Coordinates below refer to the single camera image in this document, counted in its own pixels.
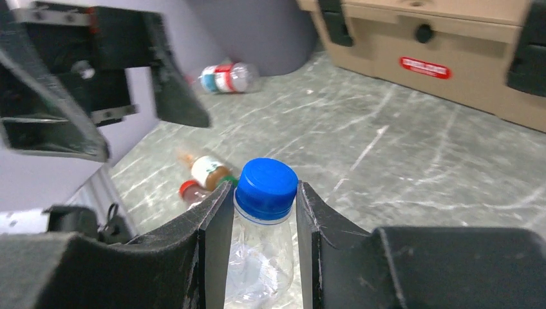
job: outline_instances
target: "bottle label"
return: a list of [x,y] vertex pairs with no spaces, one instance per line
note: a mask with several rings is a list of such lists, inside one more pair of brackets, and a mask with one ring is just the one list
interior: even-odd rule
[[214,69],[216,66],[208,66],[201,73],[201,86],[209,93],[219,93],[220,90],[216,86]]
[[220,166],[223,166],[223,164],[215,157],[203,156],[193,163],[191,176],[201,187],[205,188],[209,175]]
[[201,85],[210,93],[237,92],[231,79],[231,69],[235,64],[208,66],[201,74]]

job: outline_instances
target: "bottle cap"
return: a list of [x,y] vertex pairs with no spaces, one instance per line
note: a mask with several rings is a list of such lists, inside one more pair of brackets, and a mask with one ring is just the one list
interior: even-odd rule
[[237,178],[235,178],[235,177],[233,177],[231,175],[228,175],[228,176],[222,177],[218,184],[220,184],[222,182],[230,182],[230,183],[233,183],[234,187],[237,187],[237,184],[239,183],[239,180],[237,180]]
[[184,182],[181,186],[180,186],[180,190],[178,191],[178,193],[180,194],[180,196],[184,195],[184,192],[191,186],[193,185],[199,185],[199,183],[196,181],[196,180],[188,180],[186,182]]
[[296,173],[283,162],[253,159],[243,168],[235,200],[243,212],[257,220],[281,220],[290,214],[297,183]]

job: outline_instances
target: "gray floor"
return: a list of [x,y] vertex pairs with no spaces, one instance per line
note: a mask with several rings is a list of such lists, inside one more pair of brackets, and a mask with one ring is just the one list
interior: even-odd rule
[[[161,123],[113,170],[143,231],[185,210],[177,190],[189,173],[173,150],[190,143],[236,167],[282,160],[367,230],[511,226],[546,237],[546,134],[336,68],[324,52],[259,93],[202,99],[212,129]],[[276,308],[302,308],[299,265],[296,275]]]

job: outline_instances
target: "brown bottle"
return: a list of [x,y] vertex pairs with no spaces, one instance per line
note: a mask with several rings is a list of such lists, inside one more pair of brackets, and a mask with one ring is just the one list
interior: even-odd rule
[[210,191],[207,191],[201,186],[196,180],[188,180],[180,186],[180,197],[188,206],[187,210],[192,209],[193,207],[201,204],[210,194]]
[[200,186],[213,191],[224,181],[236,184],[236,179],[229,168],[213,156],[178,152],[178,159],[184,162],[191,171],[191,176]]

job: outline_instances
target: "case latch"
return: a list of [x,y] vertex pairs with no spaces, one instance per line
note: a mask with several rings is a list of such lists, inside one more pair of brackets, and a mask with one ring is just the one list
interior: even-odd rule
[[353,46],[353,38],[349,35],[345,16],[340,0],[318,0],[326,30],[332,43],[342,46]]
[[546,97],[546,0],[535,0],[522,28],[506,84]]

